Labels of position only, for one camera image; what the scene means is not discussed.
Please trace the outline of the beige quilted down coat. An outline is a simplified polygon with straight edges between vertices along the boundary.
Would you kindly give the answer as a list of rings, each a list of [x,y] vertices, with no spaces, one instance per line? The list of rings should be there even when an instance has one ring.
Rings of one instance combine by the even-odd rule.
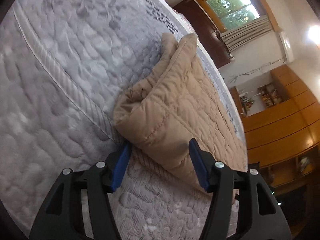
[[[202,150],[238,171],[247,170],[247,148],[196,49],[195,34],[177,40],[164,33],[159,62],[120,96],[113,121],[134,145],[142,165],[196,198],[208,199],[189,155],[189,141],[195,139]]]

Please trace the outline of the orange wooden wardrobe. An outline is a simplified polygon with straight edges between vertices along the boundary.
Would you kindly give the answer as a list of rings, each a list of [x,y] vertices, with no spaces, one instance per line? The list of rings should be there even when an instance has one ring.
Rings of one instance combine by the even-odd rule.
[[[289,66],[271,77],[283,101],[241,120],[249,165],[280,195],[306,186],[319,165],[319,101]]]

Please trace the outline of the wooden desk with clutter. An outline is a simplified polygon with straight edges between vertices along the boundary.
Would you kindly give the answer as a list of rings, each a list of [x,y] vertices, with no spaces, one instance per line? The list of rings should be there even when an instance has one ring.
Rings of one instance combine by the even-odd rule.
[[[240,115],[240,118],[243,119],[248,116],[248,112],[251,109],[254,100],[247,96],[247,93],[240,93],[236,87],[229,89],[229,92],[234,100],[236,109]]]

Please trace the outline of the grey floral quilted bedspread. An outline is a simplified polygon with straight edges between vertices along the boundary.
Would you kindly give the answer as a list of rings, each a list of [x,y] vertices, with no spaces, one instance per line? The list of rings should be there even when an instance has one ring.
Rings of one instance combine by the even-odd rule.
[[[116,151],[113,110],[191,33],[165,0],[14,0],[1,22],[1,202],[30,236],[64,168]],[[122,239],[199,239],[211,198],[132,153],[109,194]]]

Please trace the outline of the striped rear curtain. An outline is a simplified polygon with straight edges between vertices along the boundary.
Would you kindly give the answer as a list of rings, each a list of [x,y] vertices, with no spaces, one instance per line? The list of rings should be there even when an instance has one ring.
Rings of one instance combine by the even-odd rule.
[[[269,18],[264,15],[241,27],[220,34],[229,52],[233,52],[249,42],[273,31]]]

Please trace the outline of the dark wooden headboard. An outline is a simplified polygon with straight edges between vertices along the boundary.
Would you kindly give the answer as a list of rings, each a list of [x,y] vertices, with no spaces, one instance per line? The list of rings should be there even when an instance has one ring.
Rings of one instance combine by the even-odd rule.
[[[229,51],[217,36],[217,28],[195,0],[183,0],[175,5],[173,9],[181,13],[191,24],[198,35],[199,41],[217,68],[221,68],[231,62]]]

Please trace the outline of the wall shelf with items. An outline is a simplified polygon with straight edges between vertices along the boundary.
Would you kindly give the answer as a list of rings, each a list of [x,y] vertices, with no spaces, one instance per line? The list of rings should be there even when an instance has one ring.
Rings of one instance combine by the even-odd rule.
[[[271,108],[284,101],[273,83],[268,83],[259,87],[258,93],[266,108]]]

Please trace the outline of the rear window with wooden frame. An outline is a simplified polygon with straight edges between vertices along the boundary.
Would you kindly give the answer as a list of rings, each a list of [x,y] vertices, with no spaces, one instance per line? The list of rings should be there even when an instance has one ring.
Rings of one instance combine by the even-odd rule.
[[[266,0],[195,0],[214,22],[220,33],[242,27],[267,16],[274,31],[280,31]]]

